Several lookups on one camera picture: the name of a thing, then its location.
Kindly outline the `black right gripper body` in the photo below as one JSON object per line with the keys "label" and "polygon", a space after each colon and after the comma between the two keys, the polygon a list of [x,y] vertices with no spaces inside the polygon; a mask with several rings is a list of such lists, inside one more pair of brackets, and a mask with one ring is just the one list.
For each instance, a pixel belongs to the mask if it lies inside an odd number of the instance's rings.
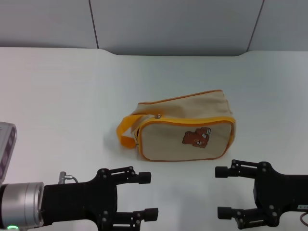
{"label": "black right gripper body", "polygon": [[260,162],[255,176],[254,198],[265,226],[278,226],[281,215],[286,212],[308,215],[308,175],[282,174],[270,163]]}

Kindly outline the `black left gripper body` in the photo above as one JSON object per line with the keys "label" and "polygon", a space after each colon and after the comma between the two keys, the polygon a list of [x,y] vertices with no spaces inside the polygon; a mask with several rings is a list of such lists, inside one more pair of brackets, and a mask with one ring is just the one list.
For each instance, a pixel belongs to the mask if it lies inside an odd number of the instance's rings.
{"label": "black left gripper body", "polygon": [[98,231],[111,226],[117,211],[117,189],[108,169],[102,168],[87,182],[46,185],[43,191],[43,222],[90,220]]}

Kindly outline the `beige food bag orange trim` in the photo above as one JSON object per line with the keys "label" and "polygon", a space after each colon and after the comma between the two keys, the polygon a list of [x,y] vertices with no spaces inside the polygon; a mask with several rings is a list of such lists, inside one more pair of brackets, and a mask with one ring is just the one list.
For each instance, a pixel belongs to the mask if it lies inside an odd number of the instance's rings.
{"label": "beige food bag orange trim", "polygon": [[139,103],[116,129],[119,142],[150,161],[214,160],[235,138],[236,121],[222,90]]}

